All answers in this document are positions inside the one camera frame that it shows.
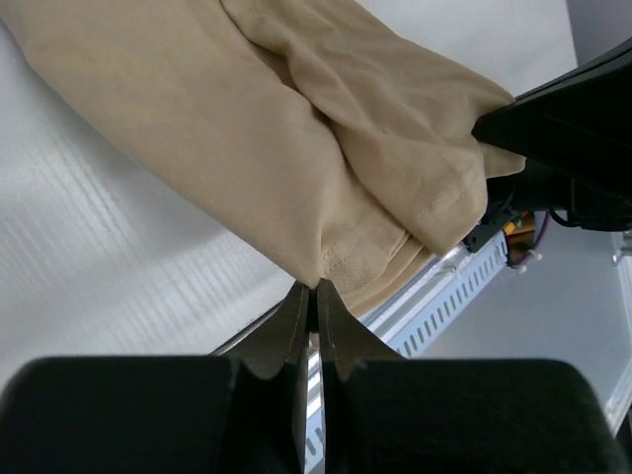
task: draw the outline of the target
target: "folded garment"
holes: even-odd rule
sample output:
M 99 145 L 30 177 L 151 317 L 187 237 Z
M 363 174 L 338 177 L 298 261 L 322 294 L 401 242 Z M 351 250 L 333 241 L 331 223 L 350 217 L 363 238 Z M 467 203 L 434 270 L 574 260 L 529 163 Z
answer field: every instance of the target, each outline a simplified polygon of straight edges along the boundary
M 470 133 L 509 93 L 354 0 L 0 0 L 0 18 L 131 159 L 355 314 L 523 167 Z

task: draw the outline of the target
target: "beige cloth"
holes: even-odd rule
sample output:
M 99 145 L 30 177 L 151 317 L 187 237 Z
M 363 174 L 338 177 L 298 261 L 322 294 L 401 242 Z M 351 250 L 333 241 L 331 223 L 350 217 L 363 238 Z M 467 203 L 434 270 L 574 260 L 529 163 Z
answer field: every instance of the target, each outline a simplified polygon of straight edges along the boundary
M 523 166 L 470 134 L 507 92 L 353 0 L 0 0 L 0 18 L 104 136 L 355 314 Z

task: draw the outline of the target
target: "white surface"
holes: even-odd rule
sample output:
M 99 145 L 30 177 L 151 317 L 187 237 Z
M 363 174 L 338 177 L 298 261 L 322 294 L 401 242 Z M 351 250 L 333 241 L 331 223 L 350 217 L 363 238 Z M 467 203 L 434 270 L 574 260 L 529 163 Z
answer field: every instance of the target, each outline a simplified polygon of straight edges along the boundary
M 574 66 L 564 0 L 363 3 L 515 94 Z M 289 285 L 65 107 L 0 28 L 0 384 L 35 356 L 209 352 Z

